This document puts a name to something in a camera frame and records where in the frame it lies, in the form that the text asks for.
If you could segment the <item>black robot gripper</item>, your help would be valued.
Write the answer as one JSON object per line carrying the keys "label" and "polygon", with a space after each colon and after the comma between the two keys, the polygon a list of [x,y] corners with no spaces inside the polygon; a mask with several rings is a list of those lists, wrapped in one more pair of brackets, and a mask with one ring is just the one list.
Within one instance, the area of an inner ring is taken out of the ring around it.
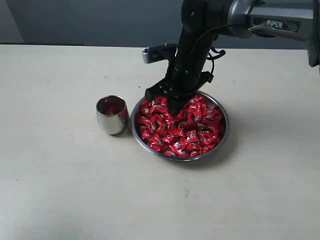
{"label": "black robot gripper", "polygon": [[200,88],[200,75],[213,42],[228,32],[230,0],[184,0],[181,7],[182,31],[177,53],[162,79],[147,88],[146,100],[167,97],[168,113],[177,116],[188,102],[187,95]]}

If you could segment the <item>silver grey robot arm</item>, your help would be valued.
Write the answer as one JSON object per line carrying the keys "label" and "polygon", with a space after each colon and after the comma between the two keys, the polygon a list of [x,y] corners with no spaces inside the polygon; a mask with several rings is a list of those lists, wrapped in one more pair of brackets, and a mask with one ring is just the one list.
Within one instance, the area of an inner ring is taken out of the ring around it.
{"label": "silver grey robot arm", "polygon": [[225,55],[215,50],[218,36],[246,39],[286,38],[306,43],[308,63],[320,64],[320,3],[262,0],[185,0],[181,6],[182,31],[177,44],[164,44],[143,50],[145,63],[168,61],[164,78],[145,90],[148,101],[164,96],[168,111],[177,115],[206,83],[212,71],[204,71],[206,61]]}

